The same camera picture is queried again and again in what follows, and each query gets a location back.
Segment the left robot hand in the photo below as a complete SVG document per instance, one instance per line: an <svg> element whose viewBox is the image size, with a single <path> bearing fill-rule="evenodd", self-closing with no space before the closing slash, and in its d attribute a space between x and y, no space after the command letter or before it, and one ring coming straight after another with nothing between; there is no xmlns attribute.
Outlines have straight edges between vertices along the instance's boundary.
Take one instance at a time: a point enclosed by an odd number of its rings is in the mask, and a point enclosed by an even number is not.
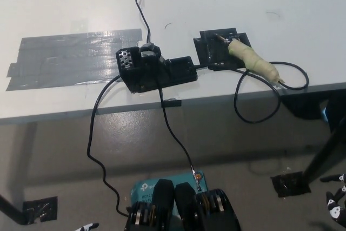
<svg viewBox="0 0 346 231"><path fill-rule="evenodd" d="M98 226L99 226L99 223L90 223L90 224L79 227L75 231L90 231L92 229L97 228Z"/></svg>

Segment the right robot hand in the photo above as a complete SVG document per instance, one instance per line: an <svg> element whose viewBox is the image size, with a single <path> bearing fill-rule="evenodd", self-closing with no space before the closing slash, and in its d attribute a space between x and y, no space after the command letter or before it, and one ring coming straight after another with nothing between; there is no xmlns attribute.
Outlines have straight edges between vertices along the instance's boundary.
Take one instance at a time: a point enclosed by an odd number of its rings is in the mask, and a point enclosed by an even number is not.
<svg viewBox="0 0 346 231"><path fill-rule="evenodd" d="M345 206L342 207L339 205L339 200L345 197L345 174L325 176L320 178L320 181L323 183L331 181L343 183L343 187L339 188L335 194L326 192L326 202L331 218L345 228Z"/></svg>

